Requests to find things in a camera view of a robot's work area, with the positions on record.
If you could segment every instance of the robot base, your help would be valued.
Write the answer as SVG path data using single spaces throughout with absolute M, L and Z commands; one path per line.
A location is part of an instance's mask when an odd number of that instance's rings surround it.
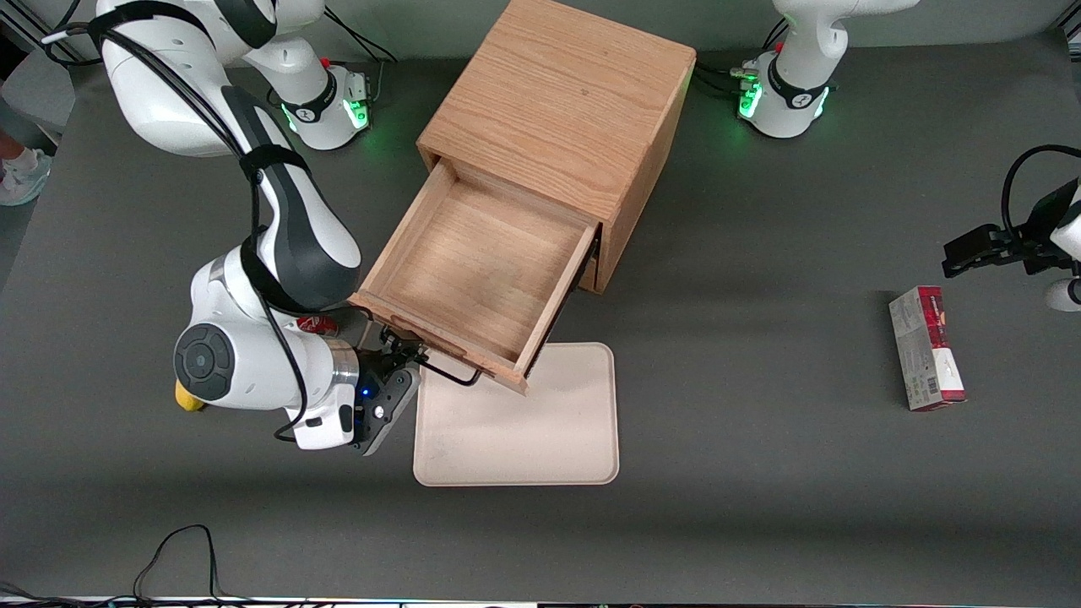
M 299 135 L 308 147 L 317 150 L 339 148 L 371 124 L 368 79 L 364 75 L 342 66 L 331 66 L 328 71 L 337 81 L 337 96 L 318 120 L 305 121 L 303 117 L 294 116 L 284 104 L 281 106 L 290 130 Z
M 771 51 L 744 62 L 744 71 L 764 75 L 776 56 L 777 54 Z M 811 123 L 822 116 L 826 97 L 829 95 L 827 88 L 818 100 L 811 100 L 806 107 L 792 109 L 788 107 L 785 97 L 773 88 L 769 78 L 756 76 L 753 80 L 745 82 L 749 82 L 750 85 L 739 97 L 736 116 L 750 122 L 762 134 L 780 140 L 796 137 L 806 131 Z

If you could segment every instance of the open drawer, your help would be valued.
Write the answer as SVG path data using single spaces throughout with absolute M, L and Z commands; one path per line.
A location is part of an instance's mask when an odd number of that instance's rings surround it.
M 597 228 L 596 220 L 443 158 L 350 302 L 524 393 Z

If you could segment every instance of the wooden drawer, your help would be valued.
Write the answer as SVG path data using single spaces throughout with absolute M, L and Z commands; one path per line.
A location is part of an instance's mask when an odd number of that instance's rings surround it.
M 524 393 L 598 222 L 439 160 L 350 302 Z
M 602 293 L 664 169 L 694 50 L 550 0 L 510 0 L 417 140 L 597 220 Z

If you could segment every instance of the green led light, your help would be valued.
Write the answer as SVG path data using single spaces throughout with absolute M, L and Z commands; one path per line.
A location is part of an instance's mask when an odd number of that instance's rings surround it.
M 742 114 L 744 118 L 755 116 L 755 110 L 758 109 L 758 102 L 761 98 L 762 85 L 756 82 L 744 93 L 743 98 L 739 100 L 739 114 Z
M 818 109 L 814 110 L 815 118 L 822 116 L 822 109 L 823 107 L 826 106 L 826 97 L 828 96 L 829 96 L 829 87 L 826 87 L 826 90 L 822 92 L 822 101 L 818 102 Z
M 289 121 L 289 130 L 296 133 L 296 124 L 293 124 L 293 117 L 289 115 L 289 110 L 285 109 L 285 104 L 281 105 L 281 111 L 285 115 L 285 120 Z
M 345 108 L 346 114 L 349 115 L 349 120 L 352 121 L 352 125 L 358 131 L 368 127 L 366 104 L 364 104 L 363 102 L 352 102 L 349 100 L 342 100 L 342 107 Z

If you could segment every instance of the cardboard box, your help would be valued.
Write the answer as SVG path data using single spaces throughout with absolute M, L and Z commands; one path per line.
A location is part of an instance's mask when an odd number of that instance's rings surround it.
M 946 339 L 940 287 L 921 286 L 890 303 L 908 409 L 927 412 L 965 400 Z

